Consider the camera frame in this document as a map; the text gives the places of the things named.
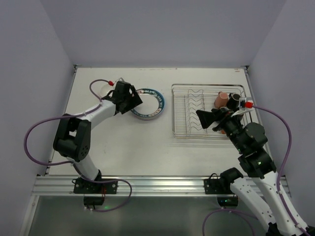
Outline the orange bowl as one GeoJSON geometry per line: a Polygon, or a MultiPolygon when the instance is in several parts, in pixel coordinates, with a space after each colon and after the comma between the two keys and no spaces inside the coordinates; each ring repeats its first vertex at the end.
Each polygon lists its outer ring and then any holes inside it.
{"type": "Polygon", "coordinates": [[[105,97],[114,88],[115,88],[115,85],[109,85],[109,84],[103,85],[99,91],[99,96],[101,98],[105,97]]]}

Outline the black mug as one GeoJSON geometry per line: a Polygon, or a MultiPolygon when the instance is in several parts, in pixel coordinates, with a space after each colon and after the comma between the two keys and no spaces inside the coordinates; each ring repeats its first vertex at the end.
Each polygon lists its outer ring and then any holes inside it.
{"type": "Polygon", "coordinates": [[[230,110],[235,110],[236,108],[239,107],[240,98],[241,98],[241,96],[239,94],[230,93],[226,107],[230,110]]]}

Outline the pink mug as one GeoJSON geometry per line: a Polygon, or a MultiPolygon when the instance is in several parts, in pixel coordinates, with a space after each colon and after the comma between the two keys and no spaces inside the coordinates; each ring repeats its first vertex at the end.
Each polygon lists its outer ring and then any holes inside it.
{"type": "Polygon", "coordinates": [[[225,107],[229,100],[228,94],[226,92],[220,91],[214,101],[214,107],[219,109],[221,107],[225,107]]]}

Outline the dark teal plate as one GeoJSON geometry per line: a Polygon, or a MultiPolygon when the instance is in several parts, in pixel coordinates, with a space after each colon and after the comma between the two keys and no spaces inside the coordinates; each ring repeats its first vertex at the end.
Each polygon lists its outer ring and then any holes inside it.
{"type": "Polygon", "coordinates": [[[141,120],[153,120],[160,116],[165,108],[163,95],[151,88],[141,88],[137,90],[142,104],[138,105],[130,112],[141,120]]]}

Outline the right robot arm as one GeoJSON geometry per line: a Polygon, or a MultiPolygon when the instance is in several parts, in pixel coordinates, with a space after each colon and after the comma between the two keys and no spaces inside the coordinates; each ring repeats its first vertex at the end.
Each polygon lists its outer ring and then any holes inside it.
{"type": "Polygon", "coordinates": [[[315,229],[309,226],[296,211],[281,184],[281,175],[270,155],[264,149],[268,139],[264,127],[255,122],[243,126],[240,112],[212,109],[210,112],[196,111],[202,128],[214,122],[213,131],[224,131],[238,150],[240,166],[256,184],[258,195],[247,184],[236,168],[220,174],[220,185],[236,194],[252,211],[268,236],[313,236],[315,229]]]}

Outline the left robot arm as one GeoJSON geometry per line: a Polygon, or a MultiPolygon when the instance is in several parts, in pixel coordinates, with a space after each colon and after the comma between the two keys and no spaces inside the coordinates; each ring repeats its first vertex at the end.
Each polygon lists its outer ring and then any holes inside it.
{"type": "Polygon", "coordinates": [[[79,175],[92,182],[100,176],[100,171],[89,156],[91,131],[108,118],[124,114],[142,104],[135,87],[125,81],[115,84],[114,89],[104,97],[97,97],[98,105],[81,114],[64,114],[53,142],[54,151],[73,163],[79,175]]]}

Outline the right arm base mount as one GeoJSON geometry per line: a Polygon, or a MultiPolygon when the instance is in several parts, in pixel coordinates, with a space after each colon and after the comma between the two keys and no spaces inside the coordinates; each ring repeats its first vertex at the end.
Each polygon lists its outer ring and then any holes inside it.
{"type": "Polygon", "coordinates": [[[204,189],[207,195],[216,195],[217,202],[222,208],[236,208],[238,206],[238,197],[232,193],[229,187],[226,187],[221,181],[219,175],[212,173],[204,179],[204,189]]]}

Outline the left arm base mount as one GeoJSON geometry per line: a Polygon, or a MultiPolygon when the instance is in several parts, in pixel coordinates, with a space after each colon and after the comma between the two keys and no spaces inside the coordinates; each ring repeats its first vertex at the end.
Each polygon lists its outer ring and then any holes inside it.
{"type": "Polygon", "coordinates": [[[116,194],[118,181],[110,183],[93,183],[81,177],[73,179],[74,194],[84,194],[83,204],[85,207],[96,209],[103,205],[106,194],[116,194]]]}

